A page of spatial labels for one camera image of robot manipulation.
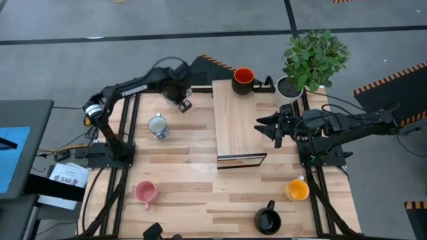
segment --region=orange and black striped tape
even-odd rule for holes
[[[425,202],[405,202],[406,209],[427,209],[427,201]]]
[[[331,3],[346,3],[353,0],[331,0]]]
[[[423,111],[422,113],[419,113],[419,114],[417,114],[417,115],[414,115],[414,116],[412,116],[412,117],[409,117],[409,118],[407,118],[406,120],[401,120],[401,122],[400,122],[400,126],[401,127],[404,127],[405,125],[408,125],[408,124],[410,124],[410,123],[413,123],[413,122],[415,122],[415,121],[418,121],[418,120],[420,120],[420,119],[423,119],[423,118],[426,118],[427,116],[426,116],[426,112],[425,111]]]
[[[233,67],[230,67],[229,65],[227,65],[225,63],[222,63],[222,62],[218,61],[217,59],[214,59],[214,58],[212,58],[212,57],[210,57],[208,55],[201,54],[201,55],[199,55],[199,57],[204,57],[204,58],[206,58],[206,60],[209,60],[212,63],[218,64],[219,66],[221,66],[223,68],[226,68],[226,69],[228,69],[230,71],[236,71],[236,69],[234,69]]]
[[[387,82],[389,82],[391,80],[394,80],[394,79],[397,79],[399,77],[405,76],[406,74],[415,72],[415,71],[420,70],[421,68],[424,68],[424,67],[427,67],[427,61],[423,62],[423,63],[420,63],[420,64],[417,64],[415,66],[412,66],[410,68],[401,70],[398,73],[392,74],[390,76],[387,76],[387,77],[385,77],[383,79],[380,79],[378,81],[375,81],[373,83],[369,83],[366,86],[359,87],[358,89],[353,90],[353,95],[357,95],[357,94],[363,93],[363,92],[365,92],[365,91],[367,91],[369,89],[373,89],[373,88],[375,88],[377,86],[380,86],[381,84],[385,84],[385,83],[387,83]]]

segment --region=wooden tabletop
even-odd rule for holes
[[[257,117],[269,116],[277,110],[272,93],[255,96]],[[281,149],[274,149],[274,143],[263,136],[268,156],[259,167],[218,170],[212,94],[194,93],[189,99],[193,107],[183,114],[159,94],[141,95],[134,139],[137,150],[127,179],[119,237],[141,237],[155,222],[163,227],[163,237],[176,233],[183,237],[267,237],[256,230],[253,218],[270,199],[276,202],[275,210],[282,218],[281,229],[271,237],[315,237],[310,200],[291,202],[284,195],[285,185],[305,175],[296,144],[290,137],[284,137]],[[308,100],[312,109],[327,103],[325,97],[311,93]],[[118,102],[110,117],[115,132],[122,107],[123,101]],[[156,139],[147,129],[148,121],[156,113],[161,113],[167,121],[166,139]],[[128,128],[130,113],[127,119]],[[88,186],[98,171],[91,172]],[[331,204],[353,230],[360,231],[347,177],[336,167],[324,167],[324,171]],[[103,207],[109,173],[109,169],[103,171],[89,198],[86,227]],[[160,191],[150,211],[133,195],[135,186],[145,180],[153,181]],[[107,233],[112,232],[114,213],[115,205],[109,215]],[[322,204],[320,214],[324,232],[328,232]]]

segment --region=potted plant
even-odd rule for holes
[[[294,102],[305,86],[316,91],[320,86],[331,87],[329,78],[345,69],[349,59],[347,46],[331,36],[329,29],[324,32],[310,32],[303,37],[290,38],[289,49],[284,52],[286,58],[282,70],[286,73],[276,83],[276,105]]]

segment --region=green leaves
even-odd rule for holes
[[[319,85],[315,81],[311,81],[310,85],[308,85],[310,91],[316,91],[319,88]]]
[[[329,69],[329,65],[328,64],[325,64],[325,65],[322,65],[322,66],[319,67],[320,71],[325,71],[327,69]]]
[[[323,32],[311,30],[301,37],[290,37],[291,45],[284,51],[286,67],[282,70],[301,91],[307,86],[316,91],[320,85],[331,87],[329,78],[346,69],[345,62],[350,58],[347,46],[337,37],[331,36],[329,29]]]
[[[303,68],[305,68],[305,69],[308,69],[308,64],[307,64],[307,62],[306,62],[306,61],[303,61],[303,62],[302,62],[302,67],[303,67]]]
[[[292,56],[294,54],[294,50],[292,50],[292,49],[286,49],[286,51],[285,51],[285,53],[284,53],[284,56],[285,57],[290,57],[290,56]]]
[[[310,54],[308,53],[308,51],[307,50],[303,50],[302,51],[302,59],[304,59],[304,60],[308,60],[308,58],[310,57]]]
[[[306,85],[307,79],[308,79],[308,76],[306,74],[302,75],[298,79],[297,91],[301,91],[304,88],[304,86]]]
[[[331,31],[329,29],[325,30],[322,34],[322,38],[328,40],[331,37]]]
[[[335,58],[335,57],[326,57],[326,59],[328,60],[328,62],[333,66],[333,67],[335,67],[336,65],[339,65],[340,64],[340,60],[338,60],[337,58]]]
[[[315,56],[314,56],[314,59],[315,60],[321,60],[323,58],[323,54],[321,54],[321,53],[317,53]]]

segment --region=wooden cutting board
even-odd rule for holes
[[[262,134],[254,129],[254,92],[244,96],[234,93],[232,80],[212,81],[212,91],[218,167],[260,163],[266,154]]]

